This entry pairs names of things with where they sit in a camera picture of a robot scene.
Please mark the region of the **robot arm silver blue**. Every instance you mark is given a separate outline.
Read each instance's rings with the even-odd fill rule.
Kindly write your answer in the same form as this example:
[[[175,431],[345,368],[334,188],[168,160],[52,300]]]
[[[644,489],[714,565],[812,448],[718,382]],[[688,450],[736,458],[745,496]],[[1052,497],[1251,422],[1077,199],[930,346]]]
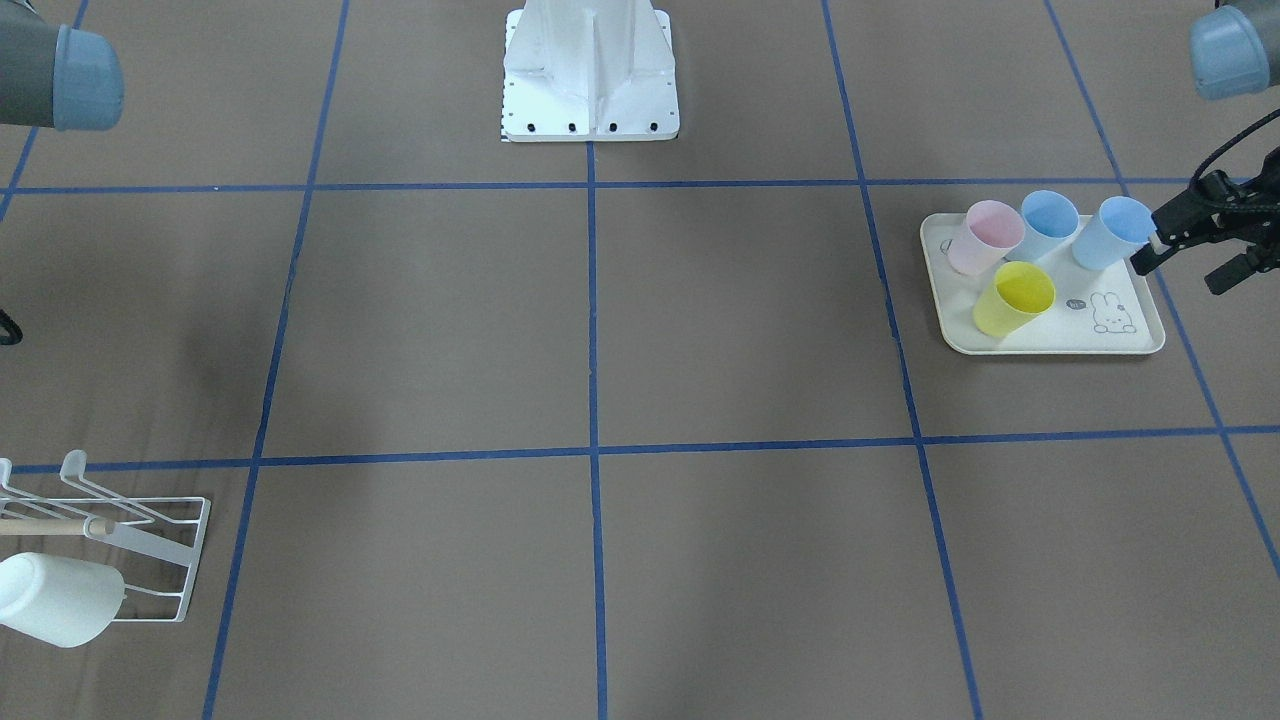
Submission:
[[[1,123],[108,131],[123,114],[125,79],[102,36],[47,23],[28,1],[1,3]]]
[[[1217,1],[1189,31],[1197,94],[1217,101],[1277,86],[1279,9],[1275,1]],[[1135,252],[1130,268],[1148,275],[1179,252],[1201,245],[1240,242],[1244,249],[1204,277],[1221,296],[1254,275],[1277,269],[1279,151],[1266,155],[1257,176],[1234,181],[1215,164],[1244,138],[1277,120],[1271,111],[1213,150],[1185,188],[1151,214],[1155,240]]]

